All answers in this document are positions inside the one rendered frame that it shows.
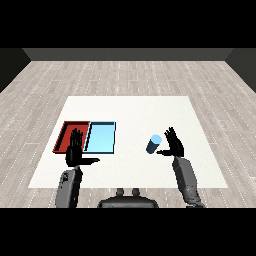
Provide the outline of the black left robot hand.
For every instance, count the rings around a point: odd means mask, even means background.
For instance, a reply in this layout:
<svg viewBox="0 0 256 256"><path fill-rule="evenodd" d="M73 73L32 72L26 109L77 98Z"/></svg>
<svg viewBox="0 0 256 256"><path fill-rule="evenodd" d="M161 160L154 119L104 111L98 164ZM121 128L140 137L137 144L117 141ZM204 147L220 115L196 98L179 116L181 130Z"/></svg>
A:
<svg viewBox="0 0 256 256"><path fill-rule="evenodd" d="M69 167L79 165L91 165L99 162L99 158L83 158L82 157L82 137L83 133L77 128L73 129L70 135L70 145L66 149L66 164Z"/></svg>

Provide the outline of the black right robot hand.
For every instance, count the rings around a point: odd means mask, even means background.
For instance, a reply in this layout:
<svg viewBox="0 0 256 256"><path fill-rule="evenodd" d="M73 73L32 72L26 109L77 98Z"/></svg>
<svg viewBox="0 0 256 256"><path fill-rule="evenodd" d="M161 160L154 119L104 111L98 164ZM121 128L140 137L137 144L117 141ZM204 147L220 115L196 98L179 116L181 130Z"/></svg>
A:
<svg viewBox="0 0 256 256"><path fill-rule="evenodd" d="M176 132L173 127L169 127L164 135L167 139L169 149L168 150L159 150L157 154L163 156L174 156L174 157L183 157L184 156L184 146L180 139L177 137Z"/></svg>

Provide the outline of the red shallow open box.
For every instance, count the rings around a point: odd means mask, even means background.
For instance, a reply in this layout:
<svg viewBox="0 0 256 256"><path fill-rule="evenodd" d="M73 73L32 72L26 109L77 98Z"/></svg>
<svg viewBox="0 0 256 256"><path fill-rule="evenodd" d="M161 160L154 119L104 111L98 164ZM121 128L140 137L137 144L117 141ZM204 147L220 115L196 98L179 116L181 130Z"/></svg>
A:
<svg viewBox="0 0 256 256"><path fill-rule="evenodd" d="M89 125L89 121L65 121L62 125L52 152L55 154L66 153L66 149L70 145L70 136L74 129L77 129L82 133L82 144L85 144Z"/></svg>

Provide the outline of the small blue can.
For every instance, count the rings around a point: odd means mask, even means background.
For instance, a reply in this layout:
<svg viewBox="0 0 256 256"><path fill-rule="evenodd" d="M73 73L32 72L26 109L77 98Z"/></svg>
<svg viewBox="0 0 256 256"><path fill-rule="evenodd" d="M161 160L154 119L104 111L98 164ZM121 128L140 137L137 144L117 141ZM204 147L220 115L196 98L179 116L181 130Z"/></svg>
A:
<svg viewBox="0 0 256 256"><path fill-rule="evenodd" d="M154 134L148 142L146 151L149 154L153 154L158 148L158 146L161 144L161 142L162 142L162 138L158 134Z"/></svg>

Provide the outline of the light blue shallow open box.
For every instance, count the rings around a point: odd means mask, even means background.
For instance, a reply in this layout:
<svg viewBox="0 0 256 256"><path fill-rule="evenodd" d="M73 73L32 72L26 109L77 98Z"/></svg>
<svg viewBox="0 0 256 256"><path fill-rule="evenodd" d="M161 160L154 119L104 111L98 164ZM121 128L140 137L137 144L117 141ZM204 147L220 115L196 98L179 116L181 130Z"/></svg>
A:
<svg viewBox="0 0 256 256"><path fill-rule="evenodd" d="M114 121L92 121L84 144L85 154L113 154L116 123Z"/></svg>

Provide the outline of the dark grey robot body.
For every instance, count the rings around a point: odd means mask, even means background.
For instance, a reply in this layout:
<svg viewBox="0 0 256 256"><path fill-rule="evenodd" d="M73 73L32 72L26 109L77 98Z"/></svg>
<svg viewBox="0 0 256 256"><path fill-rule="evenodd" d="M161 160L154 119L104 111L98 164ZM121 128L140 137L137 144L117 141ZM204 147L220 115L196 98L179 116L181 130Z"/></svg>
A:
<svg viewBox="0 0 256 256"><path fill-rule="evenodd" d="M158 208L158 204L153 199L142 197L138 188L132 189L131 196L125 196L124 189L118 188L116 195L101 200L98 208Z"/></svg>

